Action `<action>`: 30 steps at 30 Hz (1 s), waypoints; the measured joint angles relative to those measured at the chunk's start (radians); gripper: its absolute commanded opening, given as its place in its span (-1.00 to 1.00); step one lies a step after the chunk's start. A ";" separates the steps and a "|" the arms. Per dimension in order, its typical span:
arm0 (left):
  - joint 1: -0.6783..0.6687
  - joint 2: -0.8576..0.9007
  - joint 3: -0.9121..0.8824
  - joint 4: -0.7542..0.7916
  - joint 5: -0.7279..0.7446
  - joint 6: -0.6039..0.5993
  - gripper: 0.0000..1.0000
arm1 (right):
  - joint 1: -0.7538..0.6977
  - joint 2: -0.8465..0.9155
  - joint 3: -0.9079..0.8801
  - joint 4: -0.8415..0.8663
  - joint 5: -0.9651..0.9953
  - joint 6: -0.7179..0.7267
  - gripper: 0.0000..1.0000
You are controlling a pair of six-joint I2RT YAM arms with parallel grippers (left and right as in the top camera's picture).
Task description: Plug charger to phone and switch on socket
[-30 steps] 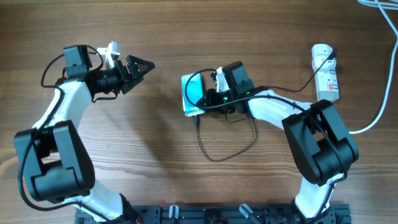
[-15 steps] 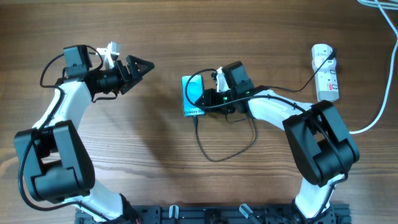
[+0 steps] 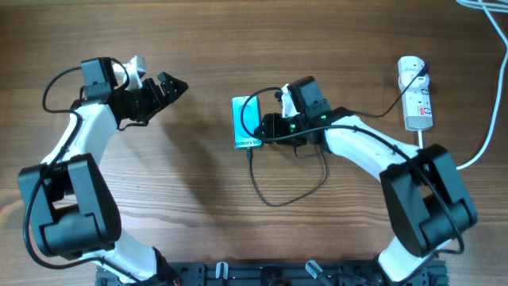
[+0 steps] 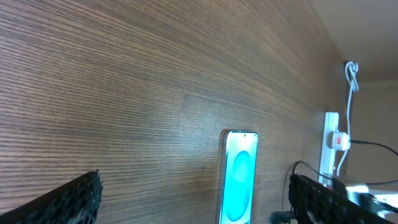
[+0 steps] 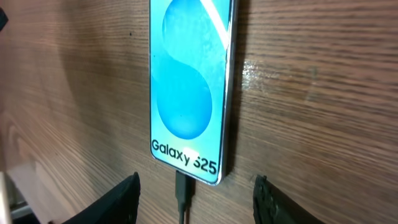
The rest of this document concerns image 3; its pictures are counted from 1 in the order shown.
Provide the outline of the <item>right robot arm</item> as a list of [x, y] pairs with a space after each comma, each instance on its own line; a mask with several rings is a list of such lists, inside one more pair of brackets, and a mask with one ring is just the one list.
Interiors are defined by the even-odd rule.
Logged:
[[266, 114], [250, 136], [264, 143], [319, 145], [374, 176], [394, 232], [376, 259], [392, 284], [413, 278], [434, 257], [461, 255], [462, 234], [478, 221], [467, 188], [446, 148], [420, 148], [366, 125], [353, 111], [333, 109], [307, 76], [274, 88], [281, 112]]

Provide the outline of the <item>blue Galaxy smartphone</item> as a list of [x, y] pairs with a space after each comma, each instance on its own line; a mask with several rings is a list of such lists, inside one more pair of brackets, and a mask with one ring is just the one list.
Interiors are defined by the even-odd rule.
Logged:
[[245, 106], [244, 103], [248, 96], [237, 96], [232, 98], [232, 116], [233, 116], [233, 134], [234, 146], [236, 149], [259, 148], [263, 142], [251, 137], [249, 133], [254, 133], [255, 128], [260, 124], [260, 108], [257, 97], [251, 99]]

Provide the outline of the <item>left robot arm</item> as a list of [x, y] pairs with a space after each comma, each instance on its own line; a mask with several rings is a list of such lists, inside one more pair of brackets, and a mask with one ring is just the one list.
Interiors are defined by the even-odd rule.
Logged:
[[140, 56], [127, 64], [92, 58], [79, 70], [84, 84], [66, 109], [62, 137], [39, 164], [18, 174], [25, 248], [47, 269], [60, 257], [64, 269], [95, 263], [123, 284], [179, 285], [179, 274], [158, 249], [123, 230], [98, 165], [115, 133], [145, 127], [187, 91], [187, 83], [166, 72], [148, 78]]

